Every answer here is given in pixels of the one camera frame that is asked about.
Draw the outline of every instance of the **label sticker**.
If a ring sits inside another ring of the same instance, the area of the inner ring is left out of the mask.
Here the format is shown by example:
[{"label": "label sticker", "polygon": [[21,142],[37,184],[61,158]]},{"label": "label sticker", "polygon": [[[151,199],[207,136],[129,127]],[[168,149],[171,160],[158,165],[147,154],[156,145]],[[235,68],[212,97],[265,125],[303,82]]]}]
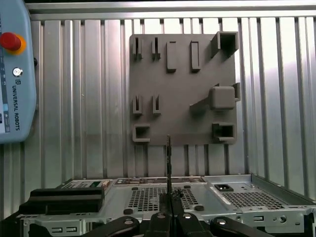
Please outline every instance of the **label sticker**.
[{"label": "label sticker", "polygon": [[226,203],[227,205],[232,205],[215,187],[210,188],[224,203]]}]

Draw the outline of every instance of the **mounting bolt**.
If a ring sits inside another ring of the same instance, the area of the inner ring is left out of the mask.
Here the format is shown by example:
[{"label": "mounting bolt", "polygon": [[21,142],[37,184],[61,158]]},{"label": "mounting bolt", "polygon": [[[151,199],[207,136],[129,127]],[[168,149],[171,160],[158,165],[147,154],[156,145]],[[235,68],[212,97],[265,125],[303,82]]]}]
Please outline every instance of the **mounting bolt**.
[{"label": "mounting bolt", "polygon": [[22,75],[23,70],[20,69],[20,68],[14,68],[12,73],[13,73],[13,75],[14,75],[16,78],[18,78],[19,76]]},{"label": "mounting bolt", "polygon": [[220,225],[225,225],[226,221],[225,220],[217,220],[217,223]]},{"label": "mounting bolt", "polygon": [[124,222],[124,224],[126,224],[126,225],[131,225],[131,224],[133,224],[133,221],[131,221],[130,219],[127,219],[127,220]]},{"label": "mounting bolt", "polygon": [[186,218],[186,219],[190,219],[191,218],[191,215],[189,213],[184,213],[183,214],[183,217]]}]

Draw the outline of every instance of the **rectangular peg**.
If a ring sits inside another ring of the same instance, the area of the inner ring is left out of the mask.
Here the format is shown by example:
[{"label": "rectangular peg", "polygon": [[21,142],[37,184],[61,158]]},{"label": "rectangular peg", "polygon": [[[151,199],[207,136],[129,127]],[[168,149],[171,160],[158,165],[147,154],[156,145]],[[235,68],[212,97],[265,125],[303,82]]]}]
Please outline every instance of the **rectangular peg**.
[{"label": "rectangular peg", "polygon": [[167,72],[174,73],[177,70],[177,42],[167,42]]},{"label": "rectangular peg", "polygon": [[197,73],[201,69],[198,41],[191,41],[191,72]]}]

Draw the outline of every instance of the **gray box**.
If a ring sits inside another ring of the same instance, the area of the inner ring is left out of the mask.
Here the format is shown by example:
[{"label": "gray box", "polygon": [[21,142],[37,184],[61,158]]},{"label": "gray box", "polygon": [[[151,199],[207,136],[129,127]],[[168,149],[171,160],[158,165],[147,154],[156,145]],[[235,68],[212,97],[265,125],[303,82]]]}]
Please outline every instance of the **gray box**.
[{"label": "gray box", "polygon": [[[172,145],[231,144],[236,140],[240,92],[235,85],[233,52],[237,33],[221,35],[130,37],[133,142],[165,145],[167,134]],[[233,136],[217,139],[212,125],[223,123],[232,125]]]}]

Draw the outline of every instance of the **ventilation holes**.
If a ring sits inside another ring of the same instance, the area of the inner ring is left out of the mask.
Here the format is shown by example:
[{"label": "ventilation holes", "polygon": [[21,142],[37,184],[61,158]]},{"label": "ventilation holes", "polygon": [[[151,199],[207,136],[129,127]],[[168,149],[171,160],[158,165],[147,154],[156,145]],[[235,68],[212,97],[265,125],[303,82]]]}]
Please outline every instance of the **ventilation holes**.
[{"label": "ventilation holes", "polygon": [[[133,190],[128,207],[135,208],[137,211],[158,211],[159,195],[166,193],[166,188],[143,188]],[[198,201],[190,189],[182,189],[183,197],[181,203],[183,209],[190,209],[191,205],[197,205]]]},{"label": "ventilation holes", "polygon": [[265,193],[222,193],[235,207],[265,206],[269,210],[282,209],[282,204]]}]

